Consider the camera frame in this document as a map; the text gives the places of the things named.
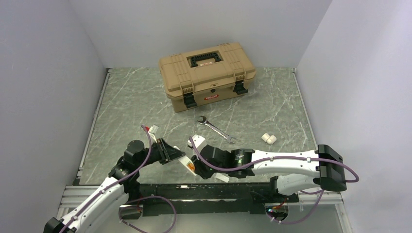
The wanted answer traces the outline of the white air conditioner remote control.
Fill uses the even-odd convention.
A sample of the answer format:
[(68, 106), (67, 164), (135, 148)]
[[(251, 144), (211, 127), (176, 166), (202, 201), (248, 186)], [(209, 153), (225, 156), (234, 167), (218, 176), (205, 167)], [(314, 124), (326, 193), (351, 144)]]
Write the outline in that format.
[(193, 161), (185, 154), (180, 156), (177, 160), (193, 175), (198, 176), (195, 173), (195, 165)]

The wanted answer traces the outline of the white battery cover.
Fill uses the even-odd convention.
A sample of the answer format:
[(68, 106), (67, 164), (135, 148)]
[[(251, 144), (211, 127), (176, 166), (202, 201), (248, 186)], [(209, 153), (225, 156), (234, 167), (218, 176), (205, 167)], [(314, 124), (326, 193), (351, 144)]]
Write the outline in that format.
[(216, 173), (216, 174), (215, 174), (215, 178), (216, 178), (217, 180), (220, 180), (220, 181), (224, 182), (224, 183), (228, 183), (229, 180), (230, 180), (229, 177), (227, 177), (227, 176), (225, 176), (225, 175), (223, 175), (223, 174), (221, 174), (221, 173)]

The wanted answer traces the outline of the orange battery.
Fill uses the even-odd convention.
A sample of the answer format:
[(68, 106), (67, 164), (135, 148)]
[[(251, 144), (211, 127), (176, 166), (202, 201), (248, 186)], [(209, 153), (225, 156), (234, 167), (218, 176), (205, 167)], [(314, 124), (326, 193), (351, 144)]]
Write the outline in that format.
[(189, 163), (189, 164), (188, 164), (188, 168), (189, 168), (190, 170), (192, 170), (192, 171), (195, 170), (195, 167), (194, 167), (194, 165), (193, 165), (192, 163)]

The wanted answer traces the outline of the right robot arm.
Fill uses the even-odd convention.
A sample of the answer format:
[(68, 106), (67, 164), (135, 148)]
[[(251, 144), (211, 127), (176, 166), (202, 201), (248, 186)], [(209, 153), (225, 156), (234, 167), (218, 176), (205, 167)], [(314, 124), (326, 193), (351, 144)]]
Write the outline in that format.
[(195, 173), (203, 179), (215, 173), (238, 179), (272, 174), (275, 184), (268, 187), (268, 196), (273, 201), (316, 187), (331, 192), (347, 190), (343, 158), (324, 144), (316, 150), (296, 153), (254, 149), (228, 152), (210, 145), (205, 145), (201, 150), (193, 147), (193, 152)]

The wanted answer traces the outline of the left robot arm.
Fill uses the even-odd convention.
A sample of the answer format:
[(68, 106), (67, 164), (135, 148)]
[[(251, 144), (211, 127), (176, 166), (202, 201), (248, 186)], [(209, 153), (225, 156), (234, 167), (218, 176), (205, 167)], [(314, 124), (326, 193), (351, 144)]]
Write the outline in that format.
[(125, 203), (135, 203), (140, 197), (139, 171), (159, 162), (164, 165), (185, 156), (185, 152), (170, 146), (160, 138), (148, 147), (140, 140), (129, 142), (124, 155), (111, 169), (103, 183), (78, 207), (57, 219), (51, 218), (45, 233), (95, 233), (111, 213)]

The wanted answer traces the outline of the white pipe elbow fitting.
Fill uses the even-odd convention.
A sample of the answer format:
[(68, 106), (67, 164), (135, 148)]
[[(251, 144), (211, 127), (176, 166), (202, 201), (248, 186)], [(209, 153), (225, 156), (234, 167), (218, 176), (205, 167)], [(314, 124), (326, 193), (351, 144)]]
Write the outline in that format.
[(261, 136), (261, 139), (262, 139), (265, 143), (267, 143), (267, 144), (269, 144), (269, 145), (272, 145), (274, 142), (277, 141), (277, 137), (276, 137), (276, 136), (274, 136), (274, 135), (269, 135), (268, 133), (265, 133), (264, 135), (262, 135), (262, 136)]

